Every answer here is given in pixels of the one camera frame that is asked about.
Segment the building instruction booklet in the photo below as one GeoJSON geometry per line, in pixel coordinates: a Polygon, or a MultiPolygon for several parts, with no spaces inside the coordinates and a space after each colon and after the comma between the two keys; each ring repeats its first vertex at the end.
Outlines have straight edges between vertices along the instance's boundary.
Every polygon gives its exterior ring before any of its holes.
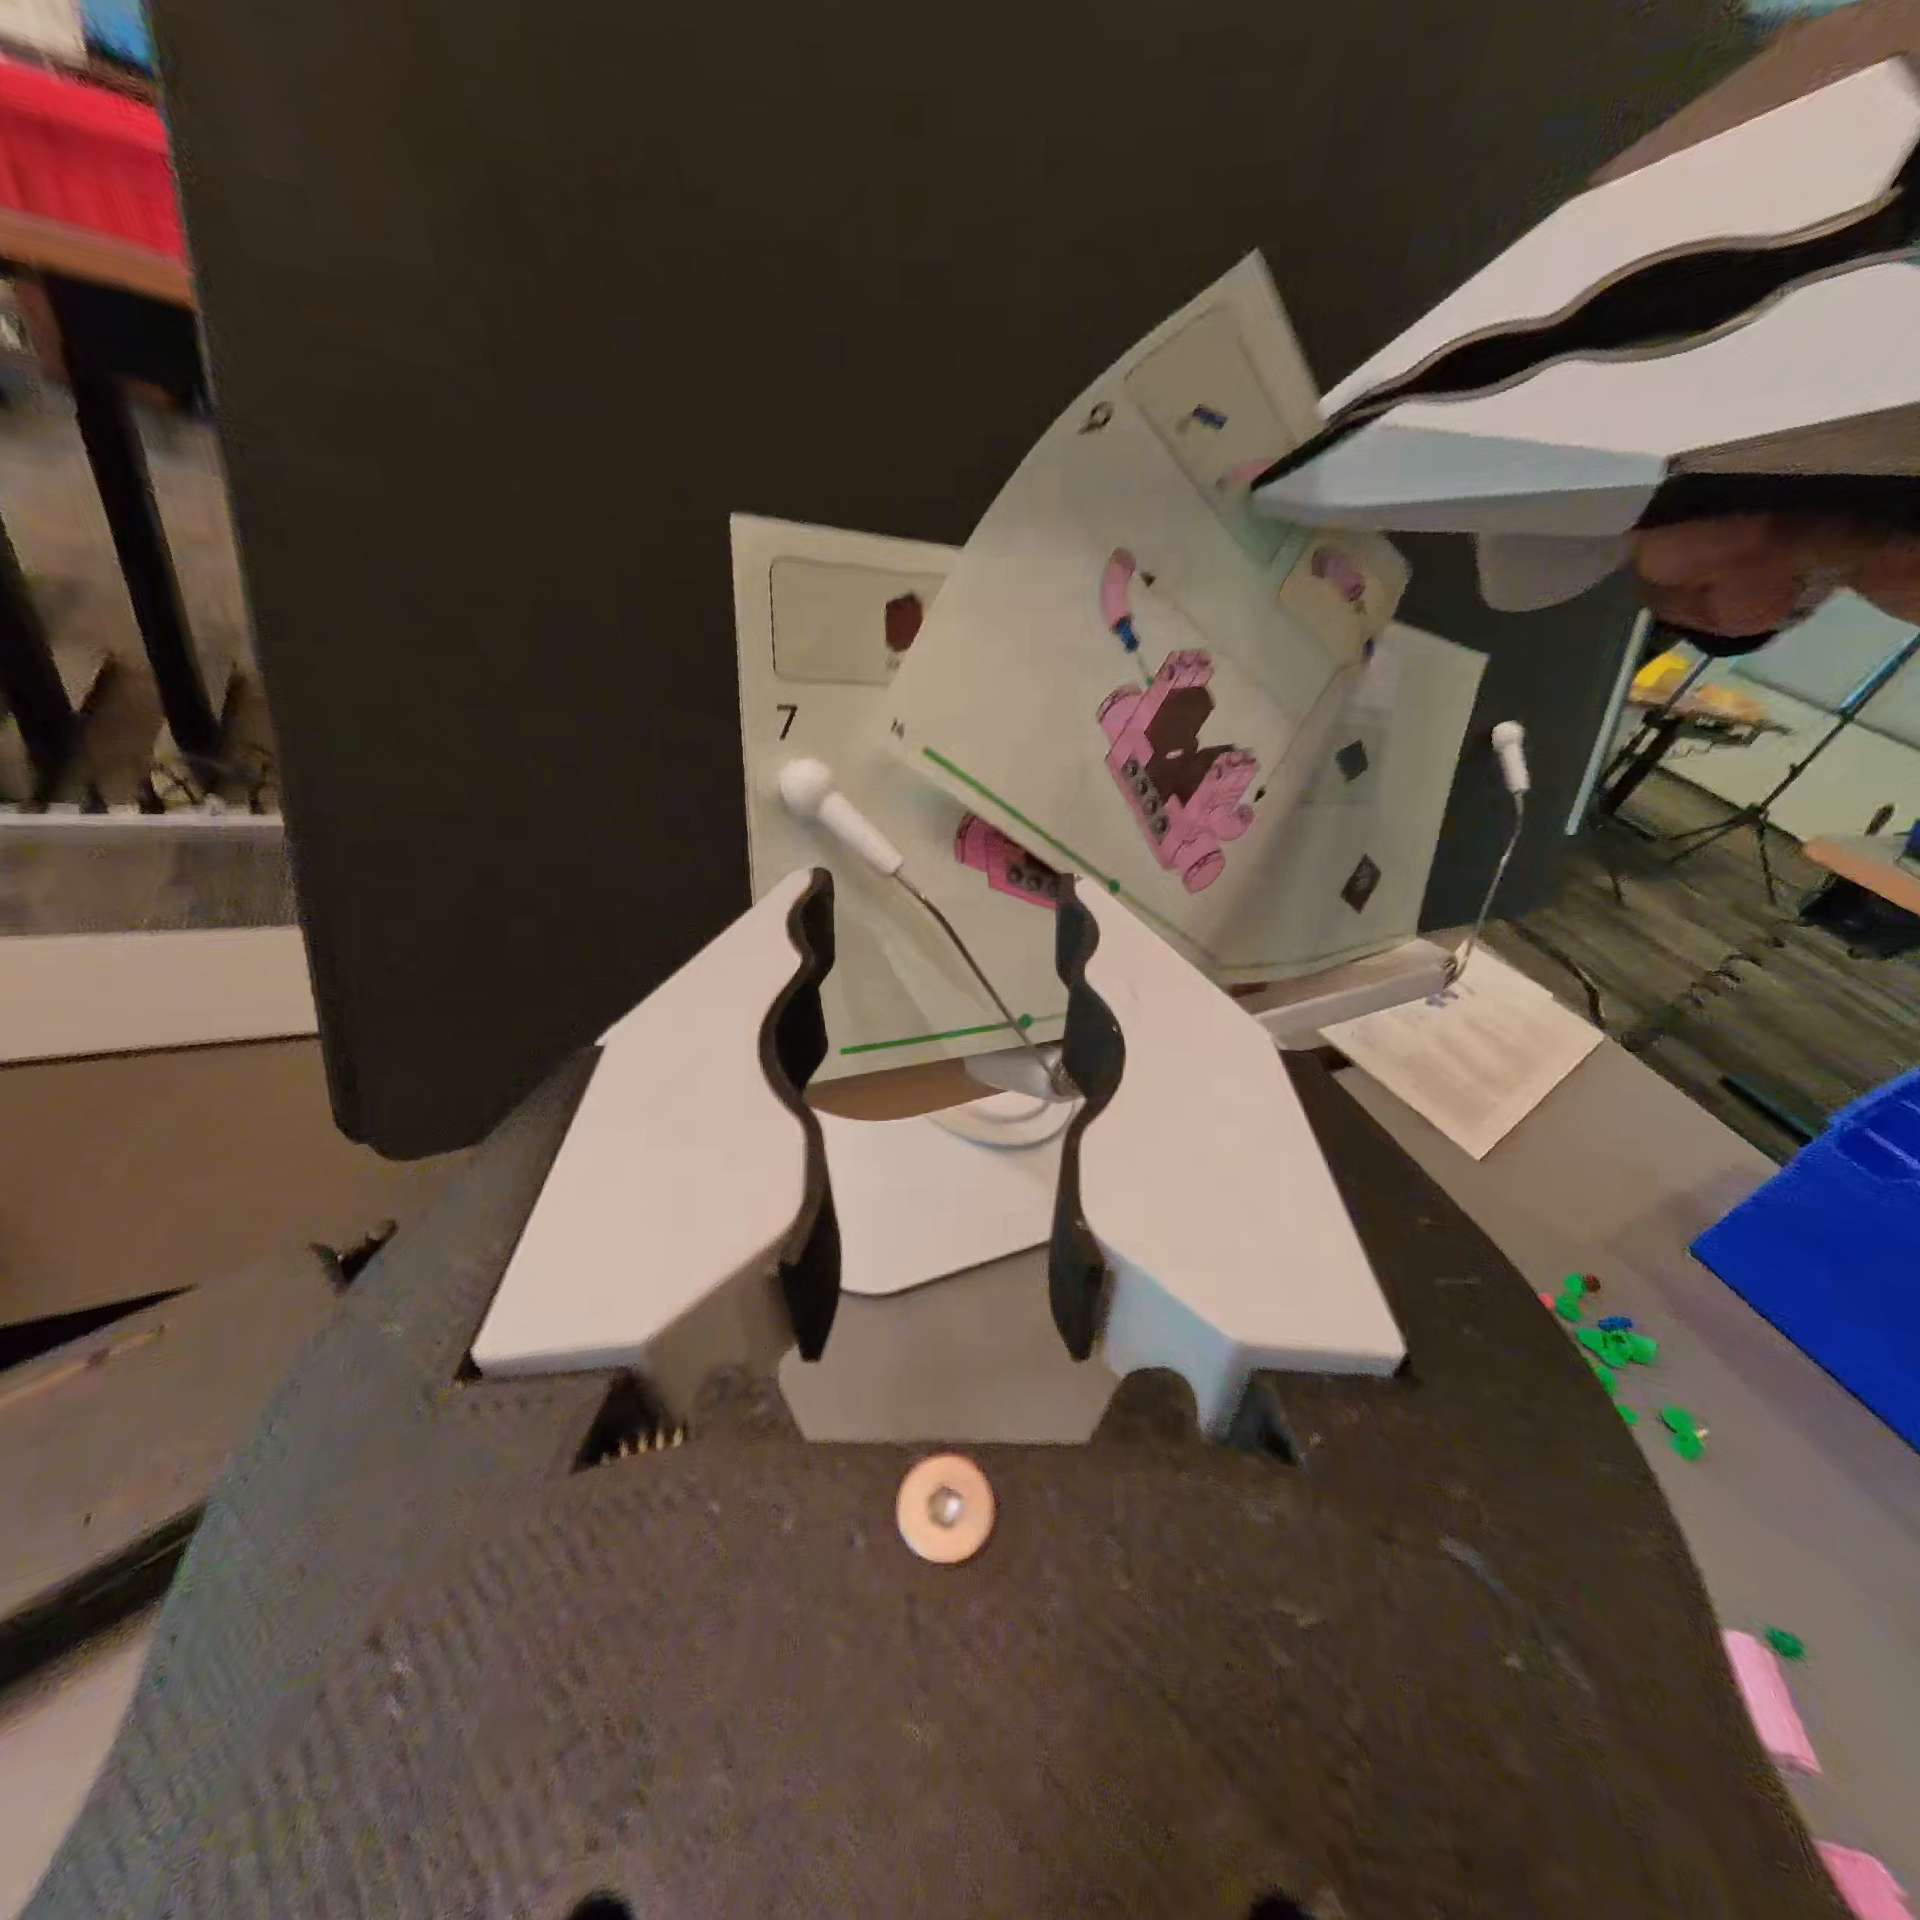
{"type": "Polygon", "coordinates": [[[960,546],[730,523],[754,895],[835,892],[822,1082],[1062,1036],[1062,880],[1222,988],[1414,940],[1483,656],[1375,533],[1255,511],[1319,424],[1255,251],[1046,427],[960,546]]]}

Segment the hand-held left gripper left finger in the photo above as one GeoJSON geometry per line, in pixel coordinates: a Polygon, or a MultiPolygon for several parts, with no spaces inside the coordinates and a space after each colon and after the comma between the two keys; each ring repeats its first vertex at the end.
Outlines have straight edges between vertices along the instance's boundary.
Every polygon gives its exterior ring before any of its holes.
{"type": "Polygon", "coordinates": [[[819,1360],[843,1243],[826,1132],[835,887],[799,869],[596,1043],[471,1343],[484,1379],[819,1360]]]}

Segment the blue plastic bin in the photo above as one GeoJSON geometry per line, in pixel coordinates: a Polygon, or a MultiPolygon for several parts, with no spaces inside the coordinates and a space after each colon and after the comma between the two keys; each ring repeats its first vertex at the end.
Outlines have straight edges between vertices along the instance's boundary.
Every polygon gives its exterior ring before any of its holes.
{"type": "Polygon", "coordinates": [[[1917,1070],[1839,1108],[1692,1256],[1917,1450],[1917,1070]]]}

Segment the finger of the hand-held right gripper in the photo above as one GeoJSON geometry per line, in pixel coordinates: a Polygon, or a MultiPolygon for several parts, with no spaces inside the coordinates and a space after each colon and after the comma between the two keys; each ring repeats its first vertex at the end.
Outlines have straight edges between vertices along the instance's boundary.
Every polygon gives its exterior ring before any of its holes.
{"type": "Polygon", "coordinates": [[[1683,342],[1560,354],[1487,390],[1359,410],[1260,470],[1248,506],[1378,533],[1605,534],[1690,455],[1909,400],[1917,269],[1890,256],[1683,342]]]}
{"type": "Polygon", "coordinates": [[[1888,200],[1915,151],[1911,58],[1890,58],[1575,195],[1322,402],[1356,402],[1431,373],[1447,351],[1567,319],[1628,275],[1718,246],[1775,250],[1888,200]]]}

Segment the cluster of small green pieces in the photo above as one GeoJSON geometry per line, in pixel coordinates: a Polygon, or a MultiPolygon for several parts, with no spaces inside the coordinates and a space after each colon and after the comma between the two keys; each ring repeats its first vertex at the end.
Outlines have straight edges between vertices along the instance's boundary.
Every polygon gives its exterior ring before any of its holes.
{"type": "Polygon", "coordinates": [[[1709,1456],[1711,1429],[1690,1405],[1661,1399],[1664,1343],[1631,1312],[1608,1302],[1592,1271],[1572,1271],[1536,1301],[1566,1332],[1621,1426],[1692,1464],[1709,1456]]]}

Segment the white book stand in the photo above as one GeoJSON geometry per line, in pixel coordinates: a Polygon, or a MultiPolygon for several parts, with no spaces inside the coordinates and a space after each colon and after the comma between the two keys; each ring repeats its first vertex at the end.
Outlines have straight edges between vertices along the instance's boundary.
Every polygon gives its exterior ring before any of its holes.
{"type": "MultiPolygon", "coordinates": [[[[1407,941],[1349,966],[1287,982],[1275,1003],[1244,998],[1277,1044],[1311,1044],[1334,1024],[1412,1000],[1447,998],[1482,936],[1459,951],[1407,941]]],[[[904,1293],[998,1256],[1037,1248],[1050,1228],[1072,1103],[1018,1027],[1015,1061],[1039,1070],[1035,1095],[982,1095],[900,1120],[827,1116],[826,1157],[848,1218],[843,1284],[859,1299],[904,1293]]]]}

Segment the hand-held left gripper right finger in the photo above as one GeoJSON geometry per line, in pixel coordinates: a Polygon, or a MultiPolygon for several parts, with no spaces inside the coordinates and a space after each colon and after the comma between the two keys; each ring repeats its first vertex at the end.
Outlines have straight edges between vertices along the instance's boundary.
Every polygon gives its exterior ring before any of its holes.
{"type": "Polygon", "coordinates": [[[1214,1442],[1264,1376],[1396,1374],[1406,1335],[1260,1022],[1100,883],[1062,885],[1054,965],[1082,1098],[1046,1242],[1070,1358],[1181,1379],[1214,1442]]]}

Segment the pile of pink toy bricks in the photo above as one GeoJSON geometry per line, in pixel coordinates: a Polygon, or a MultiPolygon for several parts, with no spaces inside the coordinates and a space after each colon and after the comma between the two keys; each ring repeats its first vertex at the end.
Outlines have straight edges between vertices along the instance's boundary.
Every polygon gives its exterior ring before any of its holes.
{"type": "Polygon", "coordinates": [[[1846,1915],[1915,1917],[1915,1874],[1890,1864],[1872,1847],[1829,1835],[1836,1807],[1826,1791],[1829,1772],[1792,1692],[1792,1666],[1806,1653],[1803,1642],[1774,1629],[1754,1634],[1722,1628],[1718,1643],[1762,1754],[1806,1800],[1802,1812],[1810,1823],[1814,1859],[1846,1915]]]}

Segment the printed paper sheet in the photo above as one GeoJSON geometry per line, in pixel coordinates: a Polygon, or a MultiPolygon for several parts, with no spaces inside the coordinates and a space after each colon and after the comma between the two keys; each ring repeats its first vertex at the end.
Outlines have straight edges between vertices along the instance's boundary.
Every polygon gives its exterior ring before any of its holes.
{"type": "Polygon", "coordinates": [[[1323,1043],[1483,1160],[1596,1053],[1602,1030],[1477,948],[1443,990],[1325,1024],[1323,1043]]]}

